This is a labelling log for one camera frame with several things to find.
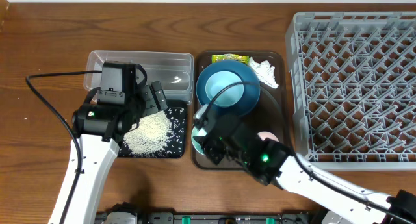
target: yellow package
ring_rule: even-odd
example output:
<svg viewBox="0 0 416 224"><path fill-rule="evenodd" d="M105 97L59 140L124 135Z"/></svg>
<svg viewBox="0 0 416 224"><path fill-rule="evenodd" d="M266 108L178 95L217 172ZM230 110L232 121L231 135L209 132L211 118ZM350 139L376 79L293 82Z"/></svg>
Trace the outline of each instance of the yellow package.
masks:
<svg viewBox="0 0 416 224"><path fill-rule="evenodd" d="M235 61L239 61L239 62L242 62L243 64L248 65L249 59L250 58L248 56L224 54L224 55L213 55L212 62L214 63L214 62L219 62L223 60L235 60Z"/></svg>

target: pink object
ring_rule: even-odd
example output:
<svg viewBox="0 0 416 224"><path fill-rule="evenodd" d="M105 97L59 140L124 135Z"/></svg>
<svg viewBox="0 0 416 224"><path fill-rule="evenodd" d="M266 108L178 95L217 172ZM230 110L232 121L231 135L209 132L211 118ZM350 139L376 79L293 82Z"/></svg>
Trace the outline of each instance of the pink object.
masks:
<svg viewBox="0 0 416 224"><path fill-rule="evenodd" d="M259 132L257 133L257 135L260 136L261 140L266 140L266 138L269 138L271 140L279 142L278 138L270 132Z"/></svg>

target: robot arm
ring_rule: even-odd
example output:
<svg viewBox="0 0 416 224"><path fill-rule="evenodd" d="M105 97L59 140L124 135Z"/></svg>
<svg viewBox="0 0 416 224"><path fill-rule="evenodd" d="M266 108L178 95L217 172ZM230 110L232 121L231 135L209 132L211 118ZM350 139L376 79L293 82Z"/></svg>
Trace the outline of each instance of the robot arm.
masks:
<svg viewBox="0 0 416 224"><path fill-rule="evenodd" d="M294 151L271 139L263 141L237 116L225 115L217 118L213 110L204 115L205 111L206 105L195 114L194 122L207 134L195 136L194 139L214 164L220 163L224 157L235 160L258 182L264 185L271 183L282 190L303 195L335 212L349 223L405 223L400 219L390 218L385 212L371 208L368 204L416 221L414 195L401 190L394 198L385 193L356 186L317 168L301 155L298 155L300 161L297 161ZM308 172L312 171L314 177L306 173L304 168L307 168ZM326 186L322 181L338 191ZM358 202L351 197L365 202Z"/></svg>
<svg viewBox="0 0 416 224"><path fill-rule="evenodd" d="M90 134L82 134L78 142L82 151L83 172L72 196L65 223L93 223L105 180L120 148L114 140L104 142L101 136ZM70 161L49 223L59 223L76 169L77 153L72 142Z"/></svg>
<svg viewBox="0 0 416 224"><path fill-rule="evenodd" d="M101 88L91 90L72 117L72 133L81 151L81 173L77 179L78 156L72 142L68 169L49 223L94 222L105 180L124 134L134 124L138 127L140 118L168 108L160 82L146 82L141 65L104 63ZM97 104L90 104L95 95ZM70 193L73 184L75 190Z"/></svg>
<svg viewBox="0 0 416 224"><path fill-rule="evenodd" d="M374 192L346 180L343 180L331 173L323 171L304 160L301 155L302 163L316 175L324 179L326 182L342 189L356 197L383 206L389 209L391 204L387 202L390 195L381 192ZM309 175L304 173L303 169L298 165L293 156L288 156L286 161L279 169L280 176L276 176L276 182L282 189L288 192L302 195L320 205L335 212L351 223L373 224L382 223L385 214L373 208L367 208L364 204L354 201L338 192L335 192L315 179L311 179Z"/></svg>

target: green led light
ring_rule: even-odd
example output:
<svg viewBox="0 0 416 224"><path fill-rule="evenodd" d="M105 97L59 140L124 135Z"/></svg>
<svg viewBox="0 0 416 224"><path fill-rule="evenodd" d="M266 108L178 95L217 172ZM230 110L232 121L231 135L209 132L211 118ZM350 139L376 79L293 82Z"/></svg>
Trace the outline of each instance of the green led light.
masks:
<svg viewBox="0 0 416 224"><path fill-rule="evenodd" d="M267 161L268 161L268 156L267 156L267 155L262 155L262 156L261 156L261 160L262 160L263 162L267 162Z"/></svg>

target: blue bowl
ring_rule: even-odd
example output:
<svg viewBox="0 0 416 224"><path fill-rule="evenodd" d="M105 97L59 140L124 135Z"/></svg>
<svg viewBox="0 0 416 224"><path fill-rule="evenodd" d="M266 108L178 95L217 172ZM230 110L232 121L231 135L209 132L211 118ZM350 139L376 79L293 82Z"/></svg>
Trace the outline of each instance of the blue bowl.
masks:
<svg viewBox="0 0 416 224"><path fill-rule="evenodd" d="M242 64L241 62L225 60L220 62L215 62L207 66L198 77L196 81L196 97L201 105L208 104L210 99L207 96L205 91L205 86L211 75L219 71L230 71L238 75L243 82L252 82L259 84L259 79L257 75L252 71L250 67ZM241 99L232 106L229 107L220 107L213 105L218 114L226 114L232 112L238 116L244 116L256 106L260 98L260 88L253 85L244 85L244 93L242 94Z"/></svg>

